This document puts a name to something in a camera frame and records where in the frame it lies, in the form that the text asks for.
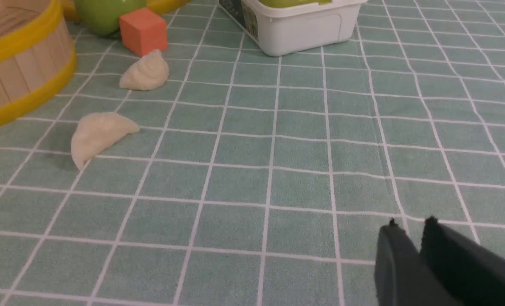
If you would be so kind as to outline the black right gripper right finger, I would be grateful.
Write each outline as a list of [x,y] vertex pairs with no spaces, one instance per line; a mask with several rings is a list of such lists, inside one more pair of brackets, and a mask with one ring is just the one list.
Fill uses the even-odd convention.
[[437,281],[465,306],[505,306],[505,258],[433,216],[425,219],[420,256]]

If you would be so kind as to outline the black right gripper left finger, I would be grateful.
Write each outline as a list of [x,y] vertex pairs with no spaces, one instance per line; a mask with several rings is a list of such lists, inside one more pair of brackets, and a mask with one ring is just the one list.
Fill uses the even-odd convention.
[[392,218],[380,227],[374,269],[379,306],[460,306],[423,263]]

